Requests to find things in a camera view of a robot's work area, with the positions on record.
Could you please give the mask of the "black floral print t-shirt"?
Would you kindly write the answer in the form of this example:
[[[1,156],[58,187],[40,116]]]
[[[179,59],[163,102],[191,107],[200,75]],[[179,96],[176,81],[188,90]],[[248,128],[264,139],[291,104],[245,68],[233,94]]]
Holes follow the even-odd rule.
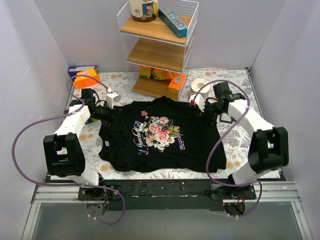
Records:
[[[149,173],[159,169],[188,169],[204,173],[226,168],[217,122],[208,122],[198,108],[168,97],[134,101],[113,109],[113,120],[99,130],[99,157],[121,172]]]

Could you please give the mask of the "white wire wooden shelf rack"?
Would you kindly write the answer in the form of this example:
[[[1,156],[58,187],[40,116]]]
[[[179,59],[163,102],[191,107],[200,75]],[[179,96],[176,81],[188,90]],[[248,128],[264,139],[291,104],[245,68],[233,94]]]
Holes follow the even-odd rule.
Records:
[[[159,18],[159,9],[169,7],[188,25],[185,37],[178,38]],[[199,3],[191,0],[158,0],[154,21],[139,22],[132,18],[129,0],[117,13],[120,40],[127,72],[139,73],[139,65],[188,74]],[[166,96],[178,100],[182,93],[169,91],[170,80],[139,77],[132,88],[135,94],[149,97]]]

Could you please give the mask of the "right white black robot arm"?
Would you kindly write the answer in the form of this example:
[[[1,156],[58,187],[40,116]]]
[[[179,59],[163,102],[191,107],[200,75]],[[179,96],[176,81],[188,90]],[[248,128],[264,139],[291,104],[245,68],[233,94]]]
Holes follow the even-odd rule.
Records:
[[[213,85],[215,102],[196,92],[189,98],[191,107],[198,107],[203,117],[210,122],[217,119],[218,115],[225,113],[235,119],[235,122],[215,143],[207,157],[205,168],[208,169],[213,153],[222,143],[222,140],[237,125],[249,135],[251,142],[247,155],[247,163],[238,171],[232,173],[226,183],[212,179],[216,184],[226,187],[227,195],[237,199],[245,192],[245,186],[253,185],[258,179],[270,171],[285,167],[289,163],[288,131],[284,127],[275,127],[251,108],[250,98],[243,89],[233,93],[229,85],[230,80],[213,80],[208,85]]]

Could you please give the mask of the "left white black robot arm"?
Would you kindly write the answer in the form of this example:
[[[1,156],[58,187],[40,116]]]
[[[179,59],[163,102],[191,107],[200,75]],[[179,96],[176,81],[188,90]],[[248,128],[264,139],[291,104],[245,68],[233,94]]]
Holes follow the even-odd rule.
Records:
[[[106,187],[99,183],[99,174],[86,167],[80,143],[81,131],[89,119],[99,120],[112,129],[123,123],[121,110],[115,107],[115,102],[121,99],[118,93],[110,92],[103,100],[97,98],[93,89],[83,88],[80,98],[71,101],[68,116],[59,129],[44,137],[43,147],[49,175],[90,187],[89,194],[95,200],[101,200],[106,196]]]

